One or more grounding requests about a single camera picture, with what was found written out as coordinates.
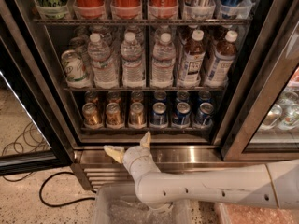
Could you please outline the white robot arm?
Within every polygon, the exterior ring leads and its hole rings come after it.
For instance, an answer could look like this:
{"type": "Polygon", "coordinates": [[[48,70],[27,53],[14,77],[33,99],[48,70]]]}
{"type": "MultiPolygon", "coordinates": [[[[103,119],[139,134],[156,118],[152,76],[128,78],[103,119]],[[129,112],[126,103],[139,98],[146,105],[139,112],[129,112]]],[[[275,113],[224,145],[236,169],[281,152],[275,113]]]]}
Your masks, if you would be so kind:
{"type": "Polygon", "coordinates": [[[106,154],[122,164],[135,182],[135,195],[155,211],[166,211],[179,200],[296,209],[299,207],[299,160],[224,169],[169,174],[152,158],[151,133],[137,146],[105,146],[106,154]]]}

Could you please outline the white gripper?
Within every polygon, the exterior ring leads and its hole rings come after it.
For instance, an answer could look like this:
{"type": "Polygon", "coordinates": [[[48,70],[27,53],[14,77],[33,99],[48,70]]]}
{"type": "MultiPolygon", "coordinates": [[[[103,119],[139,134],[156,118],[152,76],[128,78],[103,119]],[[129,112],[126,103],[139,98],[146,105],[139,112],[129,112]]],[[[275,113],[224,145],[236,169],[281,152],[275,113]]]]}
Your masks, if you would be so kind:
{"type": "Polygon", "coordinates": [[[126,151],[123,147],[104,146],[104,151],[117,163],[123,164],[137,184],[146,175],[161,172],[152,158],[150,143],[151,133],[147,131],[140,140],[140,146],[130,147],[126,151]]]}

